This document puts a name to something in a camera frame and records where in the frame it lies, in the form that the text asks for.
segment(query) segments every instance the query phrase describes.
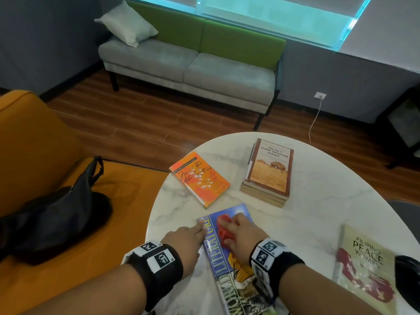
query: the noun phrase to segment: blue book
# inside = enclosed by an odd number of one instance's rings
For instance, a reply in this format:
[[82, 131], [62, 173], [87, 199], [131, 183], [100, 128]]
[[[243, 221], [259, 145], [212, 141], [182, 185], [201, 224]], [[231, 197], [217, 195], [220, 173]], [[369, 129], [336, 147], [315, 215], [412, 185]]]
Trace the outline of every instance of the blue book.
[[252, 268], [249, 265], [241, 265], [229, 249], [221, 246], [217, 218], [223, 214], [233, 217], [240, 212], [252, 221], [244, 203], [202, 217], [207, 227], [203, 247], [216, 279], [224, 313], [225, 315], [276, 314], [274, 307], [269, 305], [253, 286], [255, 275]]

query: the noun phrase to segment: orange chair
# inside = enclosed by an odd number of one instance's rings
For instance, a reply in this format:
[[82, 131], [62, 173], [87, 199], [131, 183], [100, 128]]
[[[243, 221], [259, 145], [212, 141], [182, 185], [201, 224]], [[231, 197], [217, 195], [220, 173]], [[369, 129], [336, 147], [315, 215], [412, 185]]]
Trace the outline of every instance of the orange chair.
[[[0, 216], [33, 198], [72, 185], [92, 160], [71, 129], [36, 95], [0, 97]], [[18, 314], [121, 263], [144, 242], [150, 210], [167, 173], [104, 162], [93, 190], [113, 205], [108, 223], [58, 257], [30, 266], [0, 262], [0, 314]]]

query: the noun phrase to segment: gray chair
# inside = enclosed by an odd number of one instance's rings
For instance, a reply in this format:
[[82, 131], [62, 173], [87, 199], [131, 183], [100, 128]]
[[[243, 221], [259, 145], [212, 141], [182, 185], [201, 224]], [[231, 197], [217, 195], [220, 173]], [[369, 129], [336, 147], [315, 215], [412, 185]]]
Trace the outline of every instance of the gray chair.
[[420, 243], [420, 205], [407, 201], [388, 201]]

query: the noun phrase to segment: electrical outlet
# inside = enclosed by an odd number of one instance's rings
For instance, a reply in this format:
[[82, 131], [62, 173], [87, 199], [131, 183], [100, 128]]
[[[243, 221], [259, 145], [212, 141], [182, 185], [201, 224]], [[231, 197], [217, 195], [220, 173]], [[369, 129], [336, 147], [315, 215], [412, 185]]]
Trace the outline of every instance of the electrical outlet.
[[316, 92], [316, 94], [314, 95], [315, 98], [318, 98], [320, 100], [323, 100], [326, 96], [327, 94], [320, 93], [320, 92]]

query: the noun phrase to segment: person's right arm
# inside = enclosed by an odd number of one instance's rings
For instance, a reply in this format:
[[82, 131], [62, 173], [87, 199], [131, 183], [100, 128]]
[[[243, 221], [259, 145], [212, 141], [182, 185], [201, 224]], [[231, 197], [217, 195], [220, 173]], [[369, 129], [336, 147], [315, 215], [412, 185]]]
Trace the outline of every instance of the person's right arm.
[[[256, 244], [269, 238], [241, 213], [234, 216], [232, 223], [222, 219], [218, 223], [235, 235], [235, 240], [226, 239], [225, 244], [242, 264], [249, 264], [249, 255]], [[293, 315], [381, 315], [365, 301], [305, 264], [293, 265], [284, 273], [278, 294]]]

